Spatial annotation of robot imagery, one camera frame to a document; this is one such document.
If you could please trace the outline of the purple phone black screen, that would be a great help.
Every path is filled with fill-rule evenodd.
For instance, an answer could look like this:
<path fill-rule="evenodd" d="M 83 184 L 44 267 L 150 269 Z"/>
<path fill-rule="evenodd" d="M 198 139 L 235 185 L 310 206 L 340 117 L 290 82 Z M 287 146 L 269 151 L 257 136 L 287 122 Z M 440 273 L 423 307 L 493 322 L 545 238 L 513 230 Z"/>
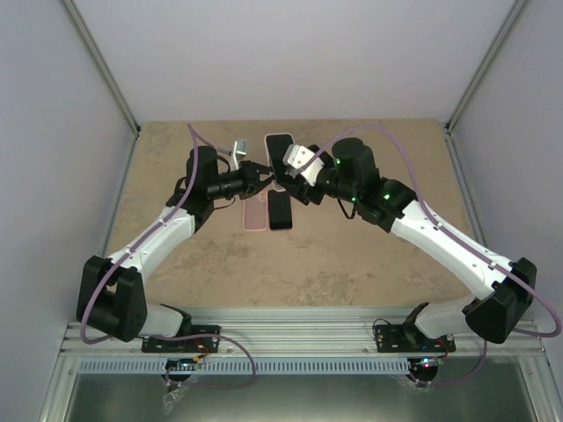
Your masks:
<path fill-rule="evenodd" d="M 290 230 L 293 218 L 288 192 L 271 190 L 267 194 L 269 228 L 272 231 Z"/>

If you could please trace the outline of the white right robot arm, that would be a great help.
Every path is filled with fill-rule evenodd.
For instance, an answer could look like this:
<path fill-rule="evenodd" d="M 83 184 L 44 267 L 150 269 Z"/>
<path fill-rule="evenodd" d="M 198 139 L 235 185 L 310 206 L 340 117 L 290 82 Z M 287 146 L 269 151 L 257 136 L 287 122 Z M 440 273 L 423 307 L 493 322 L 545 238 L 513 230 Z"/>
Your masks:
<path fill-rule="evenodd" d="M 371 148 L 358 138 L 337 141 L 331 153 L 291 145 L 283 165 L 314 193 L 350 202 L 365 221 L 406 240 L 455 275 L 469 296 L 424 302 L 405 320 L 404 340 L 423 351 L 444 335 L 474 333 L 501 344 L 533 298 L 537 268 L 526 258 L 512 261 L 452 227 L 402 182 L 380 175 Z"/>

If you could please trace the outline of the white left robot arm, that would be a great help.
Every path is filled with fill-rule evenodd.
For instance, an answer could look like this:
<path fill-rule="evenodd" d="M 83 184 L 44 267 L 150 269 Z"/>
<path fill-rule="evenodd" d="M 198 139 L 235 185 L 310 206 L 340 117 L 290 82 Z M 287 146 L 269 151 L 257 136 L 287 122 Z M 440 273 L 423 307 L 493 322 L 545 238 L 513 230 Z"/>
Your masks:
<path fill-rule="evenodd" d="M 85 331 L 93 328 L 123 342 L 156 336 L 173 351 L 190 346 L 193 331 L 187 314 L 147 301 L 145 286 L 151 274 L 203 226 L 217 200 L 251 198 L 274 179 L 271 167 L 247 160 L 232 162 L 220 172 L 221 160 L 211 147 L 192 149 L 186 174 L 177 180 L 157 219 L 121 250 L 86 261 L 77 302 L 80 336 L 86 344 L 96 342 Z"/>

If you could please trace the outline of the light pink phone case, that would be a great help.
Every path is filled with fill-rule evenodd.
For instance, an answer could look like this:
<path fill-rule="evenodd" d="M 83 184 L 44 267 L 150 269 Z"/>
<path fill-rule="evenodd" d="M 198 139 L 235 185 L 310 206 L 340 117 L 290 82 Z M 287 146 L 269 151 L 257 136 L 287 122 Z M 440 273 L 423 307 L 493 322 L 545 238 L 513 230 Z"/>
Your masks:
<path fill-rule="evenodd" d="M 243 230 L 264 231 L 268 227 L 267 192 L 262 191 L 243 200 Z"/>

